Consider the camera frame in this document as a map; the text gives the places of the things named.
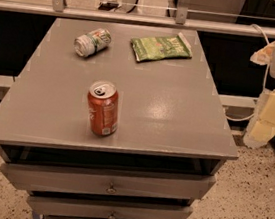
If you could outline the red coke can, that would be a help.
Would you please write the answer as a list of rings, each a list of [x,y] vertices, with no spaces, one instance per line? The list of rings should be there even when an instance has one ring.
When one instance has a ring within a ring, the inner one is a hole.
[[[109,81],[96,81],[88,91],[90,126],[98,136],[108,136],[117,130],[118,91]]]

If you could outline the green 7up can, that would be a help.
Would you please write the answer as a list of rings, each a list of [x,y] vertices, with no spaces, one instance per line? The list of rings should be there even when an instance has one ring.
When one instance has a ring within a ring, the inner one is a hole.
[[[74,41],[74,49],[80,57],[89,57],[109,46],[111,39],[108,30],[105,28],[96,29],[77,37]]]

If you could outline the grey drawer cabinet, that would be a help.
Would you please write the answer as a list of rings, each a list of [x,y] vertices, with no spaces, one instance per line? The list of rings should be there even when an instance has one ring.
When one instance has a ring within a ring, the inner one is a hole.
[[[141,63],[111,44],[74,50],[90,21],[58,19],[0,103],[1,172],[43,219],[187,219],[237,150],[201,43],[190,59]]]

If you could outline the green chip bag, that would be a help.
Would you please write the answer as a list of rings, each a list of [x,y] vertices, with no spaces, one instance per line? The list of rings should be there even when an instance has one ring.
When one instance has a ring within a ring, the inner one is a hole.
[[[130,40],[138,62],[159,61],[165,59],[190,59],[192,49],[190,43],[181,32],[175,36],[155,36],[132,38]]]

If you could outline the middle grey drawer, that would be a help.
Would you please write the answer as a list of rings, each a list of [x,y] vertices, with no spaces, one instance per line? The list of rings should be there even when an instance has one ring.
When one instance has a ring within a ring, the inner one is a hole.
[[[124,201],[93,201],[86,199],[40,198],[30,196],[31,208],[46,216],[69,216],[100,219],[187,219],[191,207],[162,203],[139,203]]]

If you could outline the top grey drawer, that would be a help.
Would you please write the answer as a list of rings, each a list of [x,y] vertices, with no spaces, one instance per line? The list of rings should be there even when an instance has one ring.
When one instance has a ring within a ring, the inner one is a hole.
[[[80,167],[2,164],[0,171],[18,190],[116,196],[201,199],[214,176]]]

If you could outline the metal railing frame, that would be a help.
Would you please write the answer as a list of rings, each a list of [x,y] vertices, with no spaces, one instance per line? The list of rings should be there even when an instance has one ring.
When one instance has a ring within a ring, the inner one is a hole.
[[[275,0],[0,0],[0,10],[275,38]]]

